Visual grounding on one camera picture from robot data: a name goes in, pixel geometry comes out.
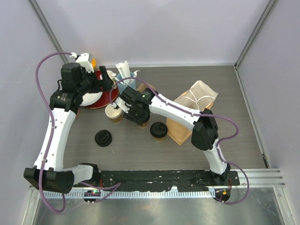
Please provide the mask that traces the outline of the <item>lidded brown paper cup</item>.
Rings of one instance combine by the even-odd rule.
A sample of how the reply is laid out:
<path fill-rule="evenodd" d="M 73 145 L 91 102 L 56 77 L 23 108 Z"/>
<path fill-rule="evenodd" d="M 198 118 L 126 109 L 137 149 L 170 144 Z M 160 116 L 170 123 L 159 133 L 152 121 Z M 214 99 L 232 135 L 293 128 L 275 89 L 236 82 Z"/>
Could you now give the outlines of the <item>lidded brown paper cup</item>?
<path fill-rule="evenodd" d="M 139 126 L 139 128 L 145 128 L 145 127 L 147 127 L 148 123 L 149 123 L 148 121 L 145 122 L 145 123 L 143 123 L 142 125 Z"/>

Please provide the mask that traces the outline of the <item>brown paper cups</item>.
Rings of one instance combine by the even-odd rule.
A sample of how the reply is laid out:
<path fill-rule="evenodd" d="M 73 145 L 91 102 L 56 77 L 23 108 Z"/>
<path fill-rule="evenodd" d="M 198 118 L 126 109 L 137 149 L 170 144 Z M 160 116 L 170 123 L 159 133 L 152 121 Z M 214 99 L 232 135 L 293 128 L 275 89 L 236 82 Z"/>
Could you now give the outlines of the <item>brown paper cups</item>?
<path fill-rule="evenodd" d="M 120 108 L 113 108 L 111 104 L 106 106 L 105 114 L 113 123 L 119 123 L 122 121 L 122 110 Z"/>

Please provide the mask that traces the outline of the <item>black lid stack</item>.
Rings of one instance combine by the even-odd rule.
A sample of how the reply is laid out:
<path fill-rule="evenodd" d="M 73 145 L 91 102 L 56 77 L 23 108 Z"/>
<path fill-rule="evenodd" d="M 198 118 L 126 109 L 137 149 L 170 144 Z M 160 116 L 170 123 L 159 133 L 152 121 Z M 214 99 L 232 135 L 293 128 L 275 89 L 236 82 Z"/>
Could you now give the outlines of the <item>black lid stack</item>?
<path fill-rule="evenodd" d="M 108 130 L 100 130 L 95 134 L 95 142 L 100 147 L 107 147 L 112 140 L 112 134 Z"/>

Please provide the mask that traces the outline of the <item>brown paper bag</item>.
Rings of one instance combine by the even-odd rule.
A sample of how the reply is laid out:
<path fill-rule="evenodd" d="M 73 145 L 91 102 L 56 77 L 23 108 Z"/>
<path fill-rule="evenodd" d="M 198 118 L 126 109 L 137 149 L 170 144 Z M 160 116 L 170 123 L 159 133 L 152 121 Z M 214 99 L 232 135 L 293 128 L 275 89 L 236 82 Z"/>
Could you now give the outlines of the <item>brown paper bag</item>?
<path fill-rule="evenodd" d="M 210 86 L 201 80 L 198 80 L 189 90 L 178 96 L 174 102 L 191 109 L 203 111 L 204 109 L 210 109 L 213 106 L 217 96 L 218 93 L 211 89 Z M 170 118 L 167 118 L 166 125 L 168 128 L 167 134 L 179 146 L 181 146 L 192 134 L 192 131 Z"/>

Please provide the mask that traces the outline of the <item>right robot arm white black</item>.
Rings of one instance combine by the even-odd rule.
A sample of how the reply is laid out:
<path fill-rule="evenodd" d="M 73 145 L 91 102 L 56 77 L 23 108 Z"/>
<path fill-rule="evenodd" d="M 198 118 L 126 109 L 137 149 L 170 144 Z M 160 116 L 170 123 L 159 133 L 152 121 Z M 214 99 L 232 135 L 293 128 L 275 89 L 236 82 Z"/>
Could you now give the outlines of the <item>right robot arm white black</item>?
<path fill-rule="evenodd" d="M 127 87 L 115 100 L 115 104 L 124 112 L 124 118 L 138 125 L 147 122 L 153 113 L 172 119 L 192 131 L 191 143 L 204 152 L 212 181 L 217 185 L 228 181 L 231 168 L 217 149 L 218 126 L 211 110 L 205 109 L 202 112 L 182 106 L 150 88 L 138 92 Z"/>

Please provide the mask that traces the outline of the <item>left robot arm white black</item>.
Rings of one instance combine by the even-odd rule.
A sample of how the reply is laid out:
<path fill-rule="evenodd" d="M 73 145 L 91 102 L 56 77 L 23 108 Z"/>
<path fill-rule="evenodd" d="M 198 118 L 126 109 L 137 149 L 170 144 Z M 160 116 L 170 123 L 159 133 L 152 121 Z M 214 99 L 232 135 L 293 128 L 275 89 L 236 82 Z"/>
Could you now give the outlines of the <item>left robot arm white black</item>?
<path fill-rule="evenodd" d="M 67 194 L 80 182 L 95 187 L 100 181 L 96 164 L 81 163 L 65 169 L 63 158 L 68 134 L 83 104 L 83 96 L 109 90 L 113 81 L 107 74 L 103 80 L 98 79 L 90 62 L 67 63 L 60 73 L 61 87 L 46 103 L 51 113 L 42 149 L 34 166 L 26 168 L 23 176 L 36 189 Z"/>

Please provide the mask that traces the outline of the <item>pale yellow mug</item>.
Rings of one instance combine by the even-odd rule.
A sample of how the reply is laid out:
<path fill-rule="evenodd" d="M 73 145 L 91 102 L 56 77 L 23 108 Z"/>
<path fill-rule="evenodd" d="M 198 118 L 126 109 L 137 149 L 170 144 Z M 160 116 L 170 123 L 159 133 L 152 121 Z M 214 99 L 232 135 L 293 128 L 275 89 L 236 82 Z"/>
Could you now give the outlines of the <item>pale yellow mug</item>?
<path fill-rule="evenodd" d="M 116 74 L 115 74 L 113 71 L 111 71 L 111 70 L 107 70 L 107 74 L 108 74 L 109 78 L 110 78 L 114 83 L 116 83 L 116 80 L 115 80 Z"/>

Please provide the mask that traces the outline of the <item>red round tray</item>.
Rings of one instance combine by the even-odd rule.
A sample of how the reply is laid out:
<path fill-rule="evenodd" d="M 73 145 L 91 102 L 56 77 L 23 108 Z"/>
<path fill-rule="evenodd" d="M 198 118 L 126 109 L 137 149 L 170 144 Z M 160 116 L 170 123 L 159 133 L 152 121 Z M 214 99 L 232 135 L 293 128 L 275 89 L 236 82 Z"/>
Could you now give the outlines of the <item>red round tray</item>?
<path fill-rule="evenodd" d="M 118 96 L 118 94 L 119 94 L 118 87 L 115 86 L 112 91 L 112 94 L 111 94 L 112 100 L 115 100 L 116 97 Z M 103 92 L 101 98 L 97 102 L 95 102 L 92 105 L 86 106 L 86 108 L 99 109 L 99 108 L 106 107 L 108 104 L 110 104 L 109 91 L 106 91 L 106 92 Z"/>

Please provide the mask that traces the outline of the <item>blue cup holder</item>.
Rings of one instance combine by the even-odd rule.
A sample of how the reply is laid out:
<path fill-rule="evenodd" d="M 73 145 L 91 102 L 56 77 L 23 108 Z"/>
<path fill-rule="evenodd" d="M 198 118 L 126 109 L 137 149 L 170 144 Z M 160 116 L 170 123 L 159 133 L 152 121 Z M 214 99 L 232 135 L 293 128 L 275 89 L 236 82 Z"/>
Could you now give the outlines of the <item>blue cup holder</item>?
<path fill-rule="evenodd" d="M 134 77 L 135 74 L 130 72 L 130 75 L 131 77 Z M 118 80 L 121 80 L 122 79 L 122 76 L 121 74 L 119 73 L 116 78 Z M 120 83 L 117 84 L 118 86 L 118 90 L 119 90 L 119 93 L 121 94 L 125 89 L 126 87 L 131 87 L 132 89 L 136 90 L 136 83 L 135 83 L 135 79 L 128 79 L 128 80 L 125 80 L 125 81 L 121 81 Z"/>

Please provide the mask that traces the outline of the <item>white wrapped straws bundle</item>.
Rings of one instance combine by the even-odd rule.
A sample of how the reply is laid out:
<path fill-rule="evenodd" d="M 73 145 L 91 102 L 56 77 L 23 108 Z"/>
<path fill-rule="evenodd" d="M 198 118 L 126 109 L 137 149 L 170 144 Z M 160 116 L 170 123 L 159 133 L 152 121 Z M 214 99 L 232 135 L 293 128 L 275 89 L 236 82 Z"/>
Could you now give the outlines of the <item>white wrapped straws bundle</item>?
<path fill-rule="evenodd" d="M 130 69 L 129 69 L 129 64 L 128 61 L 125 61 L 124 63 L 117 63 L 115 64 L 116 68 L 118 69 L 119 73 L 122 76 L 122 79 L 131 77 L 130 75 Z M 135 72 L 133 72 L 135 74 L 134 77 L 137 77 L 137 73 L 139 72 L 139 70 L 136 70 Z"/>

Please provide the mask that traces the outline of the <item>white plate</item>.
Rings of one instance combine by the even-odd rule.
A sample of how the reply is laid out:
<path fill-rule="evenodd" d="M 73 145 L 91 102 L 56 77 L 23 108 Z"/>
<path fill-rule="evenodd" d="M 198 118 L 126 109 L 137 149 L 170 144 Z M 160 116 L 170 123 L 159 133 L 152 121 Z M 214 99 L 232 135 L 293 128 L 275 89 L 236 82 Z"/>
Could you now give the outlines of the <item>white plate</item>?
<path fill-rule="evenodd" d="M 89 105 L 94 104 L 95 102 L 97 102 L 101 98 L 102 94 L 103 94 L 102 92 L 99 92 L 99 93 L 86 93 L 82 97 L 82 103 L 80 104 L 80 106 L 89 106 Z"/>

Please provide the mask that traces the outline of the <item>orange bowl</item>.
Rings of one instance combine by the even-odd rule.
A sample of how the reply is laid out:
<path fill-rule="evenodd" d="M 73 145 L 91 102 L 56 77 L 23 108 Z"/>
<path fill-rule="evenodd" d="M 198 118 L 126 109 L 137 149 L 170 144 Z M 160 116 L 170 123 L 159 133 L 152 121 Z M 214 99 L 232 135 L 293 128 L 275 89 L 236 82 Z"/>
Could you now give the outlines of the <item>orange bowl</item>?
<path fill-rule="evenodd" d="M 95 59 L 92 59 L 92 60 L 91 60 L 91 64 L 92 64 L 92 67 L 95 68 L 95 67 L 96 67 L 96 64 L 97 64 L 97 63 L 96 63 L 96 60 L 95 60 Z"/>

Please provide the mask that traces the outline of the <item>cardboard cup carrier front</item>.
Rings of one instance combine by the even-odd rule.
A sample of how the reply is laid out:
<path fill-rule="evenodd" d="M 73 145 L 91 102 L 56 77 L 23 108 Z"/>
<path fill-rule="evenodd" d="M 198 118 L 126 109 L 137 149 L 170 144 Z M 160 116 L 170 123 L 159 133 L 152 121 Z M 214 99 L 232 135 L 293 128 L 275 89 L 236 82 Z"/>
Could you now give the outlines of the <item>cardboard cup carrier front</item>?
<path fill-rule="evenodd" d="M 149 86 L 150 86 L 153 90 L 156 90 L 156 88 L 155 88 L 153 85 L 149 84 Z M 142 83 L 142 84 L 139 85 L 139 87 L 137 87 L 136 90 L 139 91 L 140 93 L 142 93 L 146 88 L 148 88 L 148 86 L 147 86 L 146 84 Z"/>

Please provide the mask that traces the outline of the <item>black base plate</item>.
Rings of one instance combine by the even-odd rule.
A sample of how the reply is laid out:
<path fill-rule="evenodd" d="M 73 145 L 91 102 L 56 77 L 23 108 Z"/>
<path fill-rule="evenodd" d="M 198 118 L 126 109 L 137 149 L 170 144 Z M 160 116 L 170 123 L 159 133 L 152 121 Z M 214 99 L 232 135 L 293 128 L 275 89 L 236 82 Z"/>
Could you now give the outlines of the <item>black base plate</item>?
<path fill-rule="evenodd" d="M 236 171 L 230 171 L 225 181 L 214 180 L 212 173 L 206 170 L 101 171 L 93 186 L 106 188 L 118 183 L 117 191 L 123 192 L 168 192 L 173 186 L 179 192 L 192 192 L 212 186 L 238 186 L 240 180 Z"/>

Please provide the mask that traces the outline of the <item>aluminium rail frame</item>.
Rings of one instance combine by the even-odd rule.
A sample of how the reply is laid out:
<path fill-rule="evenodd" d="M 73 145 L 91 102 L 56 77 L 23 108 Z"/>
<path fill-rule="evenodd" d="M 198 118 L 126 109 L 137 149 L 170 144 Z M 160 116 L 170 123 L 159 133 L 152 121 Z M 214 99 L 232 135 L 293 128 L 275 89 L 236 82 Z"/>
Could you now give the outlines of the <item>aluminium rail frame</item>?
<path fill-rule="evenodd" d="M 93 186 L 100 178 L 100 172 L 90 165 L 79 165 L 60 172 L 53 170 L 41 172 L 39 169 L 26 168 L 23 176 L 35 188 L 39 188 L 38 181 L 41 180 L 41 188 L 44 191 L 67 194 L 72 187 L 82 187 L 84 184 Z M 237 173 L 240 180 L 240 185 L 237 187 L 246 187 L 249 184 L 253 188 L 259 188 L 284 184 L 282 175 L 277 169 L 253 169 L 245 172 L 237 171 Z M 109 190 L 115 185 L 103 188 Z"/>

